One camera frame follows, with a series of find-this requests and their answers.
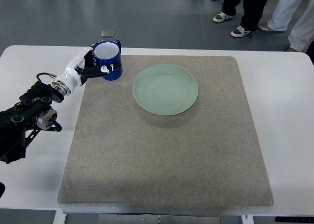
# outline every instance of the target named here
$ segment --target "leg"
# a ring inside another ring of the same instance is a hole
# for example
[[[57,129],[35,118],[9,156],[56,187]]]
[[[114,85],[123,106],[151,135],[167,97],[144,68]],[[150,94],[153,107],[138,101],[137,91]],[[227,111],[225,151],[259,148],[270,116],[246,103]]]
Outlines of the leg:
[[[224,0],[221,11],[229,16],[236,14],[236,6],[240,4],[241,0]]]
[[[314,0],[309,1],[308,8],[292,28],[288,39],[290,48],[302,51],[309,43],[314,34]]]
[[[311,42],[308,50],[306,51],[306,54],[310,57],[314,65],[314,41]]]
[[[267,0],[244,0],[244,16],[240,25],[247,30],[256,30],[266,3]]]
[[[268,27],[276,31],[286,31],[293,13],[302,0],[279,0],[271,19],[267,22]]]

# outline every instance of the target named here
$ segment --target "gray felt mat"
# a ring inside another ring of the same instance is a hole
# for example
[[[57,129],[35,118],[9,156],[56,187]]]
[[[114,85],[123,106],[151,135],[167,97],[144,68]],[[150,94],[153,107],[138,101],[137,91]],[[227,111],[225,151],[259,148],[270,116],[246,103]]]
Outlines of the gray felt mat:
[[[240,72],[226,56],[122,56],[116,81],[89,79],[63,176],[63,210],[229,214],[271,206],[261,149]],[[185,112],[141,108],[132,85],[149,66],[174,64],[197,80]]]

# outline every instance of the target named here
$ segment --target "ceramic plate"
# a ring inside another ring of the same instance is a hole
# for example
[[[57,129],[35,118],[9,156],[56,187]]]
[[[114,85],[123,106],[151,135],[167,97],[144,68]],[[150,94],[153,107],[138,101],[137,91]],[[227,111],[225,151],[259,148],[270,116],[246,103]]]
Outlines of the ceramic plate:
[[[196,101],[198,85],[193,75],[179,66],[156,65],[137,76],[133,94],[137,103],[151,113],[176,115]]]

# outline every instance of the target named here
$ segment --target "small metal plate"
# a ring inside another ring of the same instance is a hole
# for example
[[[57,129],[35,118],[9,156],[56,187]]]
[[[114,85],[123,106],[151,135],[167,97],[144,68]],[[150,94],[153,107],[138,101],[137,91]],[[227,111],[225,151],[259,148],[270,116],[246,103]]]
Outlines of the small metal plate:
[[[103,30],[102,31],[102,38],[113,38],[114,30]]]

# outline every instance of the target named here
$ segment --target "robotic arm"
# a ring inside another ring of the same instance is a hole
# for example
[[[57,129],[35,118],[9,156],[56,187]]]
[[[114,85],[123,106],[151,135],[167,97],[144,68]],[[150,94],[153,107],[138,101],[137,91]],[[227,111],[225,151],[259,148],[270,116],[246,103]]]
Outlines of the robotic arm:
[[[94,64],[93,46],[85,47],[67,65],[63,74],[55,76],[39,73],[38,81],[22,96],[12,108],[0,112],[0,160],[7,164],[26,156],[26,148],[41,130],[62,130],[56,121],[57,112],[51,107],[52,101],[61,103],[64,96],[70,95],[88,78],[105,76],[121,66],[115,63],[108,66]],[[54,78],[52,85],[40,80],[41,75]]]

